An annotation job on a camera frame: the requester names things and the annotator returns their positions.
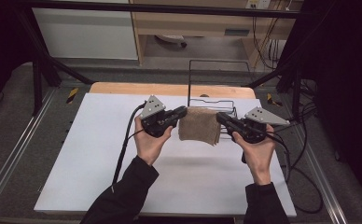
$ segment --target floor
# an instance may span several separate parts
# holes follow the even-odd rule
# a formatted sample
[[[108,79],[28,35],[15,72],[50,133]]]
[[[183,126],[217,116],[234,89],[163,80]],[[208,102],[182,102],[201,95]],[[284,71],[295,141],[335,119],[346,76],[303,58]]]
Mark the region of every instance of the floor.
[[[198,63],[194,69],[204,70],[197,74],[198,80],[205,81],[210,78],[216,83],[234,85],[246,84],[271,71],[259,64],[255,69],[246,67],[243,62],[247,59],[240,40],[236,38],[207,38],[186,37],[188,46],[183,49],[175,44],[162,42],[154,36],[148,39],[146,46],[146,59],[143,65],[135,62],[112,61],[100,64],[97,62],[78,64],[78,61],[68,62],[86,77],[98,81],[116,82],[154,82],[154,83],[188,83],[188,67],[190,60],[220,60],[235,61],[237,64],[222,63],[217,67],[212,63]],[[224,76],[224,70],[234,70],[236,73]],[[0,96],[0,172],[3,164],[15,155],[14,166],[10,169],[12,175],[4,179],[0,185],[0,223],[77,223],[81,216],[49,216],[39,214],[33,210],[39,189],[45,184],[51,166],[62,148],[67,130],[72,126],[78,107],[83,100],[84,92],[89,86],[76,82],[66,74],[61,74],[64,82],[60,88],[45,86],[45,92],[51,92],[52,101],[48,105],[45,116],[39,121],[34,134],[26,142],[22,154],[15,155],[13,149],[23,135],[24,129],[32,121],[33,111],[33,82],[31,67],[27,64],[15,70],[11,80],[4,88],[3,97]],[[289,118],[286,107],[290,94],[278,94],[275,91],[277,78],[256,88],[257,98],[262,106],[282,118]],[[66,104],[70,90],[79,87],[78,94],[72,104]],[[268,103],[268,93],[277,103]],[[301,103],[307,105],[309,97],[302,97]],[[319,167],[328,181],[336,202],[344,214],[346,223],[362,223],[362,188],[359,187],[347,163],[336,161],[330,140],[321,125],[319,115],[315,114],[306,120],[308,146],[316,157]],[[304,133],[301,125],[279,131],[291,151],[291,160],[294,161],[302,148]],[[278,155],[283,150],[277,148]],[[305,154],[299,163],[300,170],[319,184],[314,175],[316,168],[311,166],[309,159],[312,154]],[[315,210],[320,205],[318,193],[312,183],[302,173],[293,172],[289,185],[293,202],[305,210]],[[315,214],[297,210],[298,216],[290,218],[292,223],[344,223],[331,217],[333,211],[328,204]]]

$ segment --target gray floor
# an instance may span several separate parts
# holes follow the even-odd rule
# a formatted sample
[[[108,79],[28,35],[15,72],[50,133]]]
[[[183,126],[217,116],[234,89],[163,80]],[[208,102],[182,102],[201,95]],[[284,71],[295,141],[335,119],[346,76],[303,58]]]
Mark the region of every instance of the gray floor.
[[[80,73],[99,81],[116,82],[153,82],[153,83],[187,83],[188,62],[190,59],[232,60],[245,61],[241,49],[241,42],[237,39],[221,39],[207,37],[191,37],[188,39],[186,49],[177,45],[162,43],[151,37],[148,39],[146,63],[142,66],[132,63],[115,64],[113,66],[87,66],[76,68]],[[245,67],[238,66],[238,71],[245,71]],[[198,74],[197,79],[211,80],[217,83],[237,82],[245,84],[262,75],[263,69],[248,76],[245,73],[204,73]],[[0,196],[0,218],[13,218],[21,223],[28,223],[22,218],[30,218],[33,223],[44,223],[45,220],[70,220],[66,223],[77,223],[81,216],[49,216],[39,214],[33,210],[39,196],[38,190],[45,184],[50,169],[62,148],[62,141],[66,138],[67,130],[83,99],[84,92],[89,86],[80,85],[66,75],[62,86],[56,90],[48,112],[38,126],[32,140],[25,149],[13,175],[7,182]],[[288,118],[289,114],[283,106],[269,105],[267,93],[272,93],[273,100],[281,101],[273,86],[276,78],[256,89],[257,98],[262,106],[277,115]],[[79,92],[72,104],[65,101],[73,86],[78,85]],[[0,170],[7,160],[12,148],[16,145],[24,128],[27,126],[33,111],[33,82],[31,67],[22,66],[12,75],[11,80],[4,88],[4,100],[0,102]],[[362,188],[355,180],[353,173],[346,163],[335,160],[334,151],[327,139],[321,120],[310,117],[307,120],[309,144],[325,171],[325,175],[332,186],[349,223],[362,223]],[[291,160],[296,159],[300,152],[295,129],[291,128],[280,132],[291,151]],[[282,155],[283,150],[278,147],[277,154]],[[306,160],[302,159],[298,166],[307,176],[313,177]],[[313,186],[299,173],[293,172],[289,182],[291,196],[295,205],[305,209],[314,209],[319,204],[318,195]],[[297,210],[298,216],[290,218],[293,223],[331,223],[326,207],[317,214],[306,214]]]

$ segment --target black sleeve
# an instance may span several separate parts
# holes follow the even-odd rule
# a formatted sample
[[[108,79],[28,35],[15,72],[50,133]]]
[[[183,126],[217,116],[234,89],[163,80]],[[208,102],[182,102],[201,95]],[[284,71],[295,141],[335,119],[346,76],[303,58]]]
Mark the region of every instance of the black sleeve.
[[[289,223],[273,183],[245,187],[248,208],[244,224]]]
[[[143,208],[148,189],[158,176],[155,168],[136,156],[122,179],[95,200],[80,223],[132,223]]]

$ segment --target brown cloth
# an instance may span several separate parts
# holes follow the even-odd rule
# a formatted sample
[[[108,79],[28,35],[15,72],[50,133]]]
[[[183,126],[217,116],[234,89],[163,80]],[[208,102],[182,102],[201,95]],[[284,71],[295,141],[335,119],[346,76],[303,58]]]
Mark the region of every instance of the brown cloth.
[[[221,131],[221,124],[216,121],[216,113],[212,109],[188,107],[187,115],[179,123],[180,140],[196,140],[216,145]]]

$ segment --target hand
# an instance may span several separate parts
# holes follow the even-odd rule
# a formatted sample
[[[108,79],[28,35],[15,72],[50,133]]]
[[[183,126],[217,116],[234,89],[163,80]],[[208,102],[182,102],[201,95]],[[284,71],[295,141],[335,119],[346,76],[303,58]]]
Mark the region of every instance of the hand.
[[[266,126],[267,133],[273,133],[271,125]],[[258,185],[271,183],[270,165],[274,151],[274,142],[266,137],[263,141],[255,144],[247,143],[236,132],[232,133],[235,142],[242,147],[245,161],[250,168],[254,182]]]
[[[135,129],[134,132],[143,130],[143,125],[141,124],[140,116],[134,118]],[[164,134],[159,137],[152,137],[144,131],[141,131],[134,135],[134,142],[137,146],[137,155],[143,161],[146,162],[149,166],[155,162],[161,152],[161,148],[167,139],[170,138],[173,126],[170,126],[166,129]]]

